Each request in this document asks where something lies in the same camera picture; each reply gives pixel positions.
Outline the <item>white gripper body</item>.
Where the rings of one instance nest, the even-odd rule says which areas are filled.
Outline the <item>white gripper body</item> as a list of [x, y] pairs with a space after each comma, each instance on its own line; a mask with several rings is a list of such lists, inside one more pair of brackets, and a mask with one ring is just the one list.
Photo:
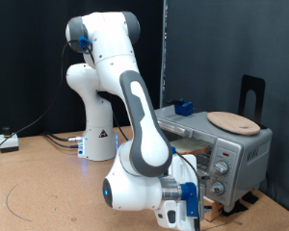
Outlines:
[[174, 154], [168, 175], [160, 181], [162, 202], [155, 211], [158, 224], [178, 231], [200, 231], [202, 194], [197, 158], [192, 154]]

